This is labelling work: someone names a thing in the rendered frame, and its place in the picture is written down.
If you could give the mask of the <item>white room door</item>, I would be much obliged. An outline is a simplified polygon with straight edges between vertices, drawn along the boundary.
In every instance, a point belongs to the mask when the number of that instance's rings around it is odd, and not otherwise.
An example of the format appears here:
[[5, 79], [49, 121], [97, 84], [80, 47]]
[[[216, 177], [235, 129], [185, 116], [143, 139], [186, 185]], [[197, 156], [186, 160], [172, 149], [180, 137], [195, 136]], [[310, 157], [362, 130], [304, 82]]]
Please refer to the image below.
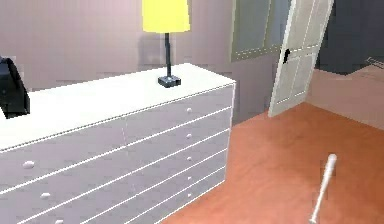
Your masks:
[[[292, 0], [268, 116], [305, 101], [334, 0]], [[287, 63], [284, 52], [290, 49]]]

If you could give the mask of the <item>black television set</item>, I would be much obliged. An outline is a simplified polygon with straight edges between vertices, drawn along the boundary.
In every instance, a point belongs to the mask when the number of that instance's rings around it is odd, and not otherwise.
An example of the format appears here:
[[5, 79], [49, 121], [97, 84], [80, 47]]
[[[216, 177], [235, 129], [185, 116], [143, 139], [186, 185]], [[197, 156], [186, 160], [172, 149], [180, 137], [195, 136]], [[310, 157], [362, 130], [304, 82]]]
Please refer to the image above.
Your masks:
[[30, 98], [10, 58], [0, 59], [0, 108], [7, 119], [30, 113]]

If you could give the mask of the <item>white baseball bat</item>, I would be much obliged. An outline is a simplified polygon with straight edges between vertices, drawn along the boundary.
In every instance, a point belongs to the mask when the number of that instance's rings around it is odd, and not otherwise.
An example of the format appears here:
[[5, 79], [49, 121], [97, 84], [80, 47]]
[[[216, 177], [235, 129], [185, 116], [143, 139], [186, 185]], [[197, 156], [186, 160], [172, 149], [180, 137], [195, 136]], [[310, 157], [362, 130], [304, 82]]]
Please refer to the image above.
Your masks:
[[309, 218], [309, 224], [317, 224], [317, 216], [320, 210], [321, 202], [323, 200], [324, 194], [326, 192], [326, 189], [328, 187], [329, 181], [332, 177], [332, 173], [335, 167], [337, 161], [337, 155], [336, 154], [330, 154], [328, 156], [326, 165], [324, 167], [324, 173], [320, 185], [319, 194], [316, 199], [315, 206], [313, 208], [312, 214]]

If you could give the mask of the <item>grey framed window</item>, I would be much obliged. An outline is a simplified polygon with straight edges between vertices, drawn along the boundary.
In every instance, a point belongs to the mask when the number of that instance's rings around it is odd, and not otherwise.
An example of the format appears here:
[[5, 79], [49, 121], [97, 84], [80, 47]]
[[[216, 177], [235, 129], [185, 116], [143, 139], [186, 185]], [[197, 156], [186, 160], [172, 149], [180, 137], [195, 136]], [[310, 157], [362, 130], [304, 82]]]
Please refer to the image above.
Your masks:
[[279, 52], [292, 0], [233, 0], [232, 62]]

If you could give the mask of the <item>yellow shade table lamp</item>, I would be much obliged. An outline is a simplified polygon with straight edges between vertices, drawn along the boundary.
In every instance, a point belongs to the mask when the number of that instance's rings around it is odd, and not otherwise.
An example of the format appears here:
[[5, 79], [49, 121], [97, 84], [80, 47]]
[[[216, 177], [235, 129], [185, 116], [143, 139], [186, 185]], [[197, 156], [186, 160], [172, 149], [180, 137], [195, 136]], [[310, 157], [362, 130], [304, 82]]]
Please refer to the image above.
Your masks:
[[190, 30], [187, 0], [142, 0], [143, 31], [164, 35], [167, 74], [158, 78], [165, 88], [181, 84], [181, 79], [172, 74], [170, 34]]

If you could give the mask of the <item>white chest of drawers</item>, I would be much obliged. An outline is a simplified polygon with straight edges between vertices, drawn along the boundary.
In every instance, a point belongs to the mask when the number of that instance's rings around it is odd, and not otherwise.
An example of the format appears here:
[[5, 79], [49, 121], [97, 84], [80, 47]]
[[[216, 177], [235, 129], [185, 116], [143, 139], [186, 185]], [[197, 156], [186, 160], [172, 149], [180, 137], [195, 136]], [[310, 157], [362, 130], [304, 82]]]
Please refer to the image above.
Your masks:
[[236, 84], [185, 63], [33, 92], [0, 120], [0, 224], [159, 224], [225, 179]]

